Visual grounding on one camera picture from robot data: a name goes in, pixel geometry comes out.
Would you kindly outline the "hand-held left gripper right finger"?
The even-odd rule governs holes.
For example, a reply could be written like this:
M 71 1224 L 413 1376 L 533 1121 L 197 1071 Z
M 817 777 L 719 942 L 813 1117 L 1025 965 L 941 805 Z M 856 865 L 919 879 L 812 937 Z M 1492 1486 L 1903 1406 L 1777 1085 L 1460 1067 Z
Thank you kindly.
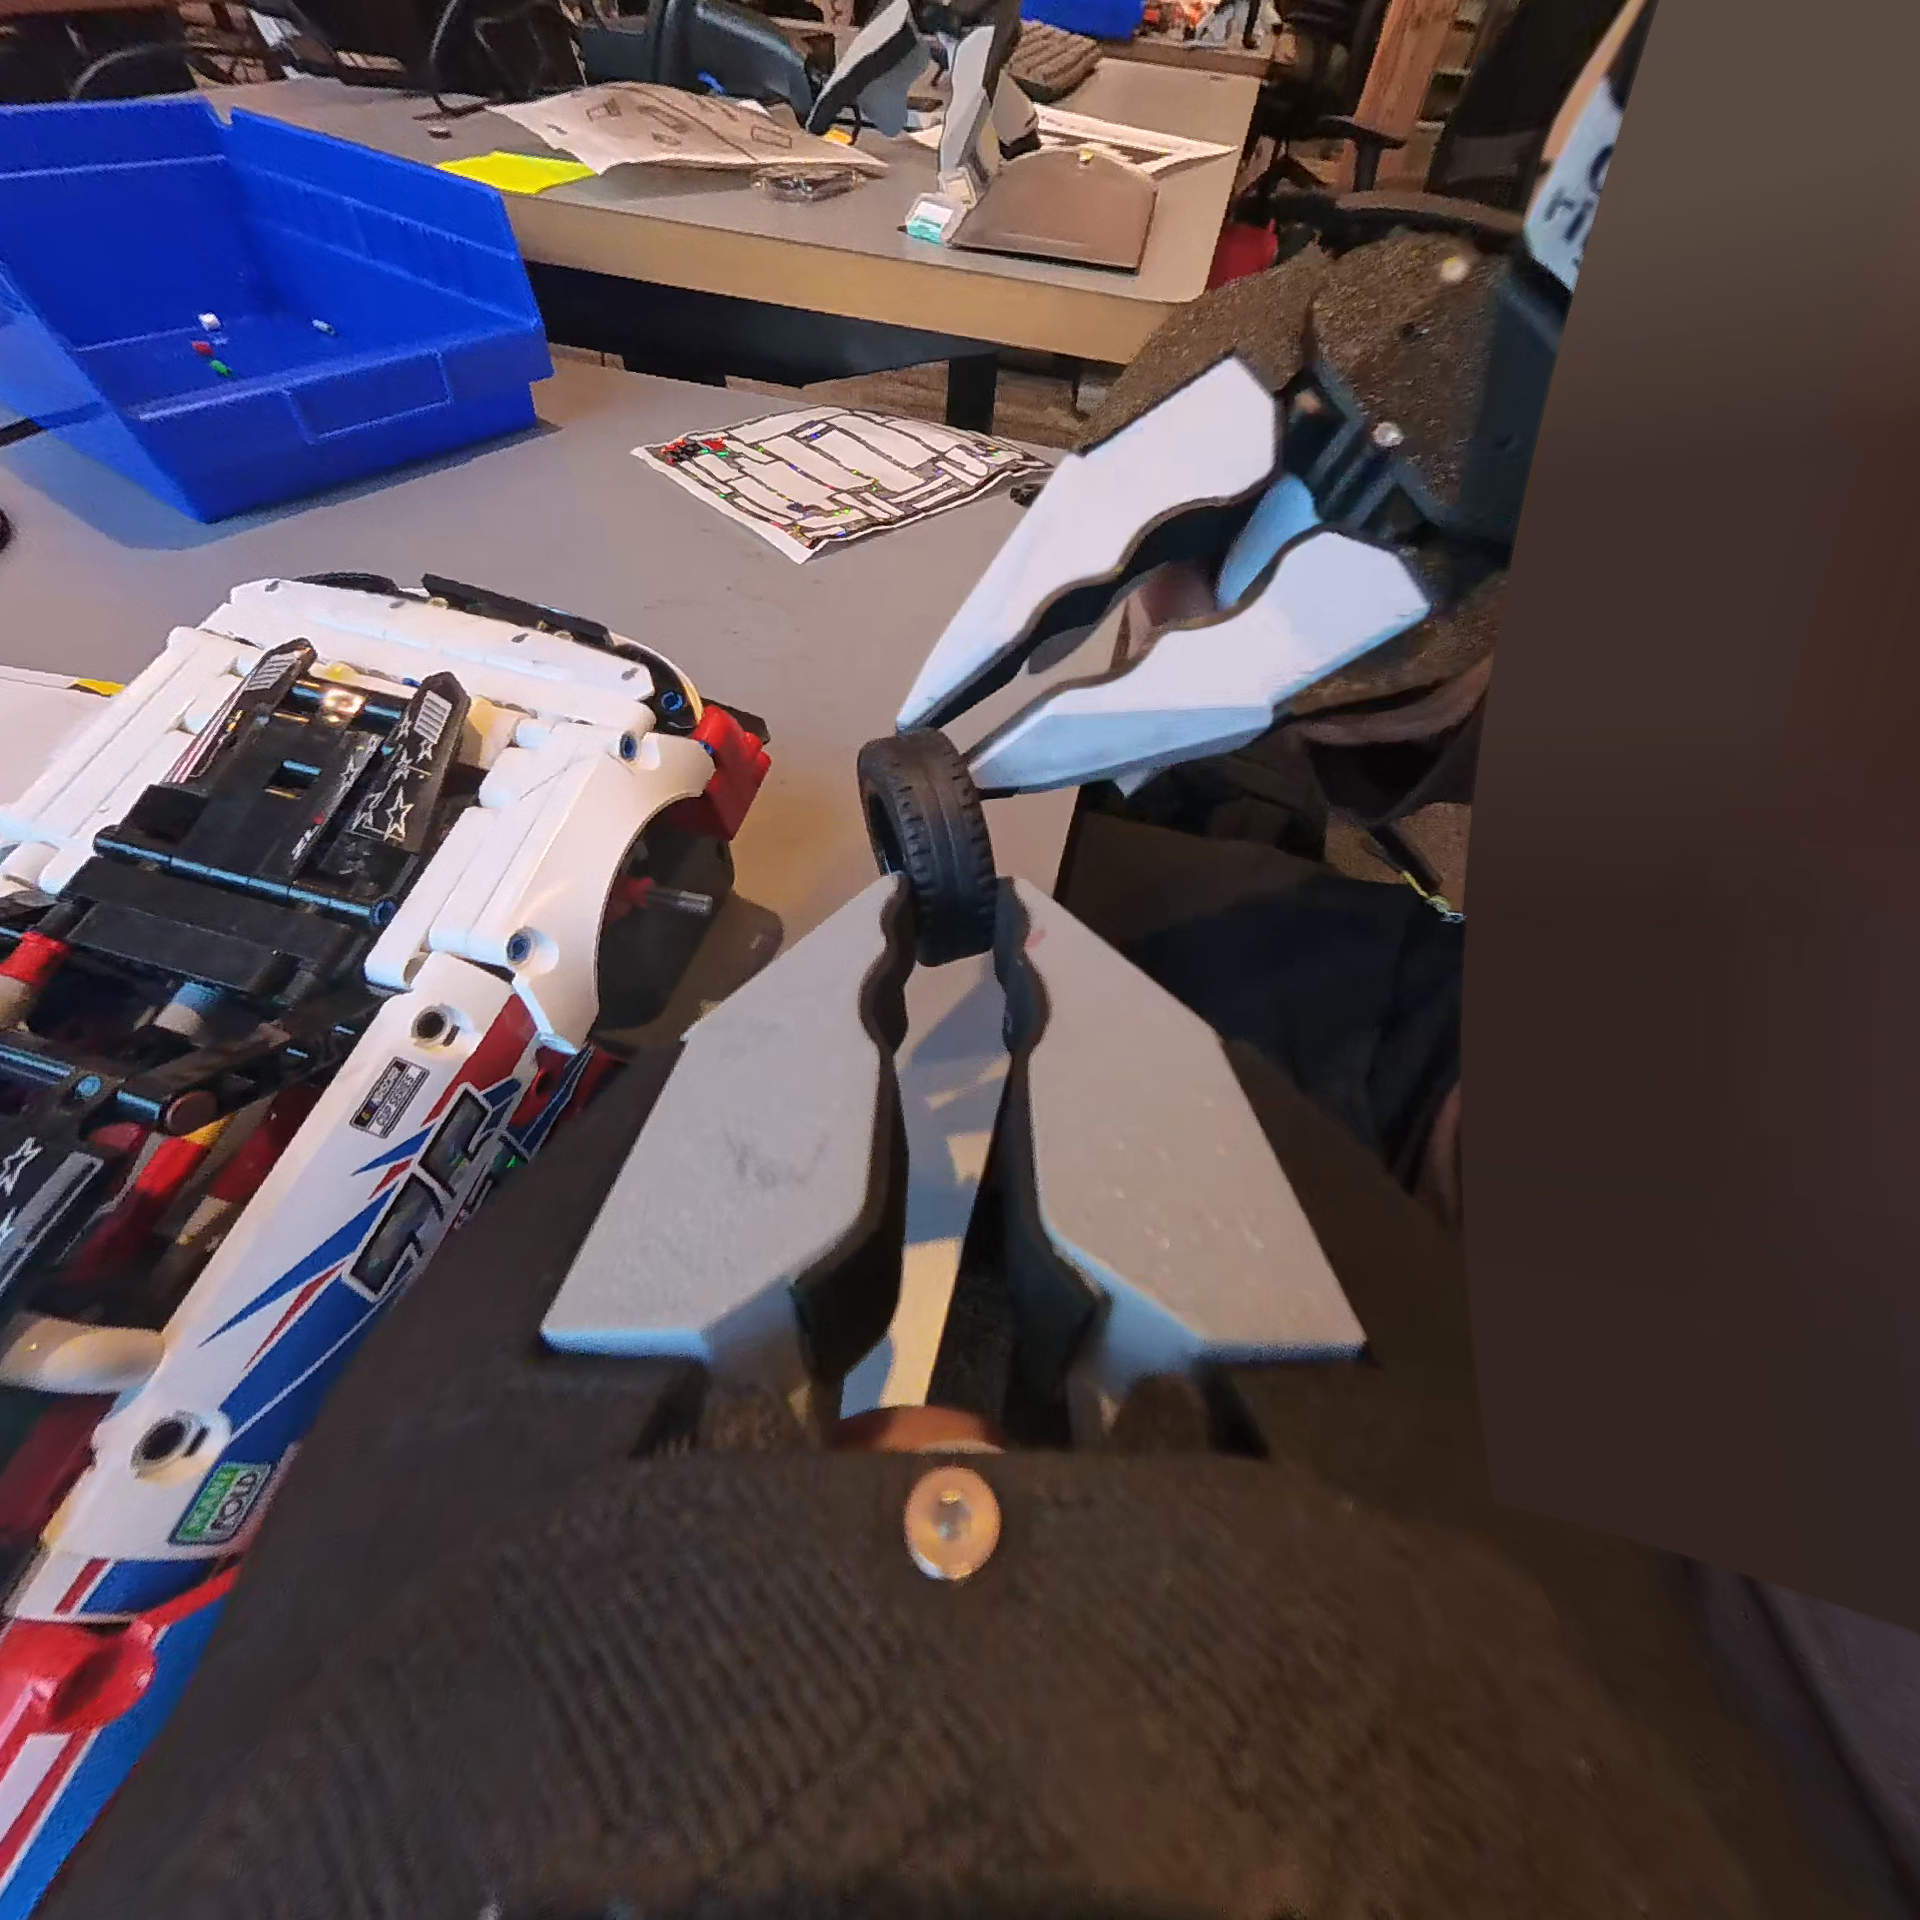
M 1029 1368 L 1352 1359 L 1364 1329 L 1216 1031 L 1000 886 L 1003 1253 Z

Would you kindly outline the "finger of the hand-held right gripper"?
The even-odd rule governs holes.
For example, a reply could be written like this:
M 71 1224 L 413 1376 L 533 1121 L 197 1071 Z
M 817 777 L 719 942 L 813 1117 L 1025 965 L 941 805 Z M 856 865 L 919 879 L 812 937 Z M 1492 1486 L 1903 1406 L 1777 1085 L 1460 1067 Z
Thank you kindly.
M 1316 529 L 1285 547 L 1229 612 L 1169 627 L 1106 679 L 1058 685 L 967 756 L 986 796 L 1124 779 L 1210 758 L 1433 609 L 1402 552 Z
M 1281 471 L 1276 390 L 1229 355 L 1066 454 L 938 637 L 897 715 L 940 729 L 1052 641 L 1090 632 L 1149 569 L 1224 550 Z

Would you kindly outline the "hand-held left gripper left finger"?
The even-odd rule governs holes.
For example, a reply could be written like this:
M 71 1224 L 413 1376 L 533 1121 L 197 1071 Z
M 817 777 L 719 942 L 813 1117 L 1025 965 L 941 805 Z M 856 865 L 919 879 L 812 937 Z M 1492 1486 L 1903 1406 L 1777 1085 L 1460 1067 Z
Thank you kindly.
M 541 1320 L 559 1352 L 859 1365 L 906 1243 L 914 909 L 873 879 L 715 1003 Z

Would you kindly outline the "black toy tyre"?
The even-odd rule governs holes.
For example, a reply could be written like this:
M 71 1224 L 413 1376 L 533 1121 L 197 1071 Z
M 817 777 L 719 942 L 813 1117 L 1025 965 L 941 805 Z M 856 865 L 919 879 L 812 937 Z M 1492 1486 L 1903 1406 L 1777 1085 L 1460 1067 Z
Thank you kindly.
M 875 735 L 856 756 L 856 790 L 881 872 L 906 884 L 919 965 L 993 948 L 1000 876 L 965 753 L 940 729 Z

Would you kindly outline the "brick-built toy race car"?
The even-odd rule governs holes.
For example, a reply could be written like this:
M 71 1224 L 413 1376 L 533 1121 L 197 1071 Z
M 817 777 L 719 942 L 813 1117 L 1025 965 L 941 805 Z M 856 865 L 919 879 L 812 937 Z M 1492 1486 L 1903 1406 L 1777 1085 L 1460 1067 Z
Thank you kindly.
M 125 683 L 5 668 L 5 1916 L 219 1623 L 385 1309 L 671 996 L 767 724 L 445 577 L 243 583 Z

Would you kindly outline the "grey desk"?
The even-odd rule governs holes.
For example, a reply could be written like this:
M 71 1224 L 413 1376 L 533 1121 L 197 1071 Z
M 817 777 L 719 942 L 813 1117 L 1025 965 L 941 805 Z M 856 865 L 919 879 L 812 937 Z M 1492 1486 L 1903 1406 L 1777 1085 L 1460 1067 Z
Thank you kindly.
M 773 772 L 736 839 L 736 892 L 795 943 L 873 879 L 857 748 L 887 731 L 929 647 L 1020 512 L 1003 493 L 805 564 L 634 457 L 690 427 L 771 413 L 767 395 L 556 363 L 539 427 L 285 512 L 197 523 L 45 435 L 5 446 L 5 663 L 128 681 L 229 589 L 332 569 L 423 571 L 603 622 L 699 693 L 773 724 Z M 987 956 L 917 969 L 898 1054 L 909 1193 L 897 1318 L 843 1413 L 965 1403 L 936 1385 L 1002 1092 Z

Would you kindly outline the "grey wedge-shaped stand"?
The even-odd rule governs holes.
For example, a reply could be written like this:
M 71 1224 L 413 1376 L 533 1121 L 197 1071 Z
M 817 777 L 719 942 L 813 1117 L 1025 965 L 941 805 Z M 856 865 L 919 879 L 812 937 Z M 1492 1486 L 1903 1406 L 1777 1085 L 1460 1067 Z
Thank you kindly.
M 1000 167 L 949 248 L 1136 273 L 1160 204 L 1156 180 L 1092 147 L 1041 149 Z

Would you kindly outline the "black office chair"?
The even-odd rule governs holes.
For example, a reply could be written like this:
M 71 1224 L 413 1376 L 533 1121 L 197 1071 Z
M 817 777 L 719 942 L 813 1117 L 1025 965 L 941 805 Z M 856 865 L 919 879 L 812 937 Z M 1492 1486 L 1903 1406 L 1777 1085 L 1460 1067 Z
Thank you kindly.
M 1405 141 L 1353 120 L 1384 13 L 1385 5 L 1281 5 L 1292 56 L 1264 83 L 1250 133 L 1272 156 L 1233 204 L 1233 220 L 1277 228 L 1277 264 L 1311 248 L 1346 252 L 1394 225 L 1468 233 L 1490 246 L 1521 235 L 1536 150 L 1531 125 L 1514 116 L 1529 61 L 1515 46 L 1545 20 L 1545 5 L 1482 5 L 1468 76 L 1412 180 L 1380 177 Z

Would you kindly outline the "sticker sheet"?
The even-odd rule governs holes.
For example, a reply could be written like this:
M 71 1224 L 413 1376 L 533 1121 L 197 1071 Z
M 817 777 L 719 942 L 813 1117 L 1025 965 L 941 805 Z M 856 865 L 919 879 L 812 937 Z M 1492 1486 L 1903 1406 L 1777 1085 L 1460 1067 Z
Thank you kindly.
M 845 404 L 695 427 L 632 454 L 797 564 L 1052 473 L 1009 438 Z

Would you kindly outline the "long grey table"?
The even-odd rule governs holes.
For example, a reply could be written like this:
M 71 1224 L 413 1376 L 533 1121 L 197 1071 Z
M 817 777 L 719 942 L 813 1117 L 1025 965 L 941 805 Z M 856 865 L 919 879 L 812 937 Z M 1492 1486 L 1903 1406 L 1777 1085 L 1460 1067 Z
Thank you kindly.
M 1128 366 L 1210 284 L 1258 83 L 1106 59 L 1074 112 L 1224 149 L 1160 182 L 1135 273 L 984 255 L 906 235 L 930 153 L 881 144 L 887 171 L 837 199 L 787 204 L 729 176 L 623 167 L 506 195 L 548 342 L 632 372 L 785 389 L 949 367 L 949 419 L 989 427 L 1003 358 Z

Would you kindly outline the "black keyboard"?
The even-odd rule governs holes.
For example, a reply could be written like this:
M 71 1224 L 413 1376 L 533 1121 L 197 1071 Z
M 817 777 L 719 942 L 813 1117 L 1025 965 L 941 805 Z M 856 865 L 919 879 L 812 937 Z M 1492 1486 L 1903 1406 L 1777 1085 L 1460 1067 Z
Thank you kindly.
M 1023 19 L 1002 73 L 1032 103 L 1058 104 L 1098 73 L 1099 61 L 1099 38 Z

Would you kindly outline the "printed paper sheets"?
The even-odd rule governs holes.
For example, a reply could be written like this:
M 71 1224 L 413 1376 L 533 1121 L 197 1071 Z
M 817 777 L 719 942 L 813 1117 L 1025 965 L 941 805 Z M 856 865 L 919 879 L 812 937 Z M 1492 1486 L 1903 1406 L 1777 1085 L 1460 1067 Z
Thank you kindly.
M 538 103 L 497 103 L 491 112 L 596 176 L 626 164 L 743 176 L 890 171 L 875 153 L 809 135 L 787 107 L 764 109 L 649 83 L 577 87 Z

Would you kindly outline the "black rounded device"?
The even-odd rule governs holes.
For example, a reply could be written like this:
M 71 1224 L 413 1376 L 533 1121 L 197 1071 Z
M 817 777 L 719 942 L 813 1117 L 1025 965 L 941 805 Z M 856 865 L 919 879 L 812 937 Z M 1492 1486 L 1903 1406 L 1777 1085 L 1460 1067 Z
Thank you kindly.
M 819 92 L 797 44 L 755 6 L 733 1 L 651 1 L 636 15 L 592 19 L 578 29 L 578 51 L 588 83 L 787 104 L 797 119 L 808 119 Z

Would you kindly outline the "yellow sticky note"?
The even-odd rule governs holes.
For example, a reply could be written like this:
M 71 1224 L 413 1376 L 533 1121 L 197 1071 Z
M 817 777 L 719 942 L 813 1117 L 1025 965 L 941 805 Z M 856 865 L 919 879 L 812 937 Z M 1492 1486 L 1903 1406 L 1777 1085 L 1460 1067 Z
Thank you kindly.
M 504 197 L 535 199 L 564 184 L 594 180 L 585 161 L 561 156 L 490 150 L 471 158 L 436 159 L 436 168 L 469 182 L 488 184 Z

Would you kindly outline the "blue plastic bin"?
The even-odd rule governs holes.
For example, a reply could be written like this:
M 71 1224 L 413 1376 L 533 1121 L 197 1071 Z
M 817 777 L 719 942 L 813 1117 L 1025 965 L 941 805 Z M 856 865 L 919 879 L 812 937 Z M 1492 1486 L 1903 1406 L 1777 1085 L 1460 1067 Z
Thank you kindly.
M 221 379 L 201 313 L 282 309 L 346 347 Z M 3 109 L 3 398 L 192 521 L 531 427 L 551 377 L 501 197 L 203 97 Z

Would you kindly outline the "small loose brick pieces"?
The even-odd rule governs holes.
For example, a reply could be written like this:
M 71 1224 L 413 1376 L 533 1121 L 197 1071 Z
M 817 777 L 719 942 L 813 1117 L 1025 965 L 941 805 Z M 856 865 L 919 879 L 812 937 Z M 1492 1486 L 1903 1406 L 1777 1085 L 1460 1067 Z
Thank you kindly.
M 200 315 L 191 335 L 194 360 L 221 379 L 290 377 L 325 366 L 346 347 L 346 335 L 325 319 L 297 311 Z

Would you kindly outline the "wooden post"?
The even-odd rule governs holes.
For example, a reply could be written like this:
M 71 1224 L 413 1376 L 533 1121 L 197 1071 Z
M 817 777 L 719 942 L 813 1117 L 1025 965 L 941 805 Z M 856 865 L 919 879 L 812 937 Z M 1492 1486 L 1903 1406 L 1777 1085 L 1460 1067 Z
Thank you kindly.
M 1463 1 L 1388 1 L 1375 56 L 1352 119 L 1402 147 L 1421 109 L 1457 29 Z

